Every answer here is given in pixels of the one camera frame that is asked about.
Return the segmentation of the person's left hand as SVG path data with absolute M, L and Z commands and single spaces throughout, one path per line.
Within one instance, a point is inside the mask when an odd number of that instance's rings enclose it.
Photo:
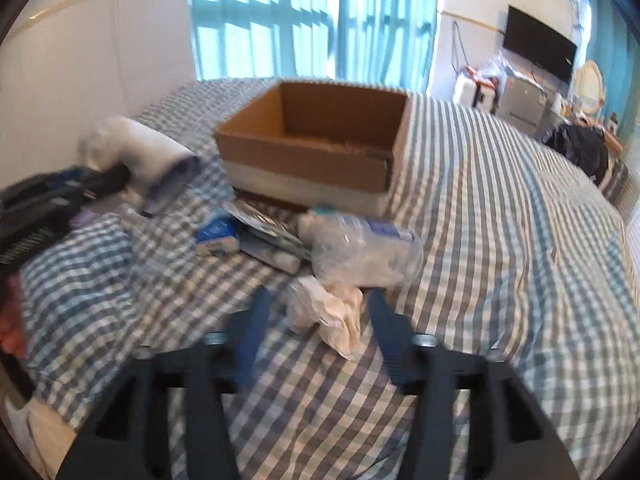
M 27 353 L 22 298 L 20 276 L 13 274 L 6 280 L 6 289 L 1 295 L 0 341 L 1 350 L 17 359 L 24 359 Z

